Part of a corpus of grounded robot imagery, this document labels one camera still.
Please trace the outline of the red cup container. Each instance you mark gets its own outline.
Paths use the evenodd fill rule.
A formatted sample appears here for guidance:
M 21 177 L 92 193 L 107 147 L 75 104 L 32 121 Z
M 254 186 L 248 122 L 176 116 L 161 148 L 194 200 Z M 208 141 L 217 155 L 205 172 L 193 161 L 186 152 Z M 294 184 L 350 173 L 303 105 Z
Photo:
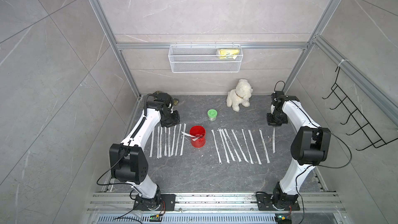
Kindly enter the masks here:
M 206 130 L 200 125 L 195 125 L 190 129 L 189 134 L 191 135 L 191 145 L 195 148 L 201 148 L 205 145 Z

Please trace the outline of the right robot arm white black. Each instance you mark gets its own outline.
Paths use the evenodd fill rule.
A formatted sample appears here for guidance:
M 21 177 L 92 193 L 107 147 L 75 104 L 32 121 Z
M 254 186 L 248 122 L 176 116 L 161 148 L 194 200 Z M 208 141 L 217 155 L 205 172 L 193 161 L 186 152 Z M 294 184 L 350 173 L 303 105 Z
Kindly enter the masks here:
M 281 211 L 294 206 L 308 174 L 327 159 L 331 134 L 328 128 L 321 127 L 309 116 L 296 96 L 274 91 L 271 100 L 267 124 L 279 127 L 290 122 L 296 129 L 290 147 L 291 163 L 272 194 L 273 207 Z

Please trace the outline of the bundle of white straws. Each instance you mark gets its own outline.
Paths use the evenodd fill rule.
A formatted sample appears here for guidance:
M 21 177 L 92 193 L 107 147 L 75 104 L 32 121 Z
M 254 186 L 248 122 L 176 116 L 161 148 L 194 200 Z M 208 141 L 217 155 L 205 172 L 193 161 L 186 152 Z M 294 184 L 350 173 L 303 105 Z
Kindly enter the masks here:
M 199 140 L 199 139 L 201 139 L 203 137 L 202 135 L 193 136 L 193 135 L 190 135 L 190 134 L 185 133 L 185 132 L 182 132 L 182 134 L 183 134 L 183 136 L 190 137 L 193 141 Z

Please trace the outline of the white straw thirteenth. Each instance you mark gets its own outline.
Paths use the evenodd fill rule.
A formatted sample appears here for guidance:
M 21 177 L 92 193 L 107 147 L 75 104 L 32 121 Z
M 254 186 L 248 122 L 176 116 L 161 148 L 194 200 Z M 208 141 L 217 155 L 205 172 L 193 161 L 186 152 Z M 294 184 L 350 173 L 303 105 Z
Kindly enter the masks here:
M 164 156 L 167 157 L 167 127 L 164 127 Z

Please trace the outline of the white straw eleventh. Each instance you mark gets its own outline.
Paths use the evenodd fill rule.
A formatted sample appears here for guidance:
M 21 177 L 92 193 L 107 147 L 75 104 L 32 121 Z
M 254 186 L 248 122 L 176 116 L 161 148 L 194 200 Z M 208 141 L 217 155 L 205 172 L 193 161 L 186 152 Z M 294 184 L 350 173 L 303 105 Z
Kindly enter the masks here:
M 172 149 L 171 149 L 171 156 L 174 156 L 174 148 L 175 148 L 175 138 L 176 138 L 176 125 L 174 126 L 174 131 L 173 131 L 173 141 L 172 141 Z

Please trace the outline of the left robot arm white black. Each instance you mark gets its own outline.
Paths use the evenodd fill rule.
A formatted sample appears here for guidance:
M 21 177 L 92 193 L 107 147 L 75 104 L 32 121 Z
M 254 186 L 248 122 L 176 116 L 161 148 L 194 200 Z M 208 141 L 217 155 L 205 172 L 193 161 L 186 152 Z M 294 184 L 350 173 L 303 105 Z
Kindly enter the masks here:
M 173 106 L 174 99 L 167 93 L 147 94 L 138 123 L 121 143 L 109 149 L 111 178 L 131 185 L 138 194 L 136 202 L 153 211 L 161 206 L 161 191 L 147 175 L 149 165 L 144 148 L 157 124 L 170 128 L 180 123 Z

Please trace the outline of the white straw seventeenth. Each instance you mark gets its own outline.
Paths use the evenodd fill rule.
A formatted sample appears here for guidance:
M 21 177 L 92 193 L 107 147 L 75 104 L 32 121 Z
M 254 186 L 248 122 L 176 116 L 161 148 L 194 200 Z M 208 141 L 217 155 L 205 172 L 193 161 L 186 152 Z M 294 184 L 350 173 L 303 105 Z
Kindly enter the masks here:
M 275 127 L 273 127 L 272 149 L 273 149 L 273 153 L 275 153 L 276 152 L 276 149 L 275 149 Z

